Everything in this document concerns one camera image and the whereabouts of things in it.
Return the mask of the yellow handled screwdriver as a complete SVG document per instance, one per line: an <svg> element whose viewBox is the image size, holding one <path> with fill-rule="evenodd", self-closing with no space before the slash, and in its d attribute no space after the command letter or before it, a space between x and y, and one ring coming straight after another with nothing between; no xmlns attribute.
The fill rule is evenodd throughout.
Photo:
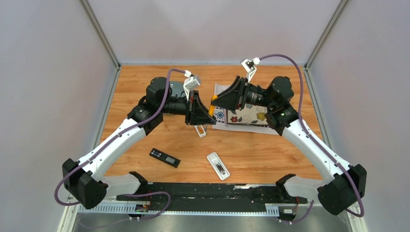
<svg viewBox="0 0 410 232"><path fill-rule="evenodd" d="M213 100L215 100L216 98L217 98L217 95L214 95L214 96L212 97L212 99L211 99L211 102L212 102ZM209 107L209 109L208 109L208 114L209 114L210 116L213 116L214 110L215 110L215 106L211 103L211 105L210 105L210 107Z"/></svg>

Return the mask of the short white remote control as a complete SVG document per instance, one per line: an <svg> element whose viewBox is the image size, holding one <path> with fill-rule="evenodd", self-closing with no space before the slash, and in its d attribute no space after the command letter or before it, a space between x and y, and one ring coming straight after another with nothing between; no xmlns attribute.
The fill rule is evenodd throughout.
<svg viewBox="0 0 410 232"><path fill-rule="evenodd" d="M207 160L211 164L212 168L214 169L220 180L223 181L230 177L230 172L227 170L226 166L224 165L224 163L222 162L222 160L216 152L212 152L209 155L207 155Z"/></svg>

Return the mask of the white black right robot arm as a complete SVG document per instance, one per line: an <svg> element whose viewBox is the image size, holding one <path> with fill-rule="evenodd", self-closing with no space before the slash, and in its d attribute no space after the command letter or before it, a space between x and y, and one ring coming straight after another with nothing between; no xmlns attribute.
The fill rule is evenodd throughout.
<svg viewBox="0 0 410 232"><path fill-rule="evenodd" d="M278 200L284 203L293 197L313 200L335 216L355 203L363 207L365 168L360 164L351 165L332 151L293 108L290 103L293 96L288 77L277 76L264 89L237 76L211 104L229 111L243 109L246 104L265 107L268 126L297 147L318 170L321 180L301 178L295 174L282 177L276 182Z"/></svg>

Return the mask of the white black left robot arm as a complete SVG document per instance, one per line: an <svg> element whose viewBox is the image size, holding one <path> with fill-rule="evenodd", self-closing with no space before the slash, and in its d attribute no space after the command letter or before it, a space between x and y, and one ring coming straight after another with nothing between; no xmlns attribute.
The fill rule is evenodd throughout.
<svg viewBox="0 0 410 232"><path fill-rule="evenodd" d="M63 185L86 209L96 207L107 197L130 194L143 200L148 188L138 173L123 176L105 176L107 170L132 145L149 135L163 122L164 114L184 115L187 125L214 125L216 119L208 113L196 87L199 78L185 79L183 90L174 92L165 77L153 78L146 94L127 114L121 125L94 150L74 161L67 159L62 165Z"/></svg>

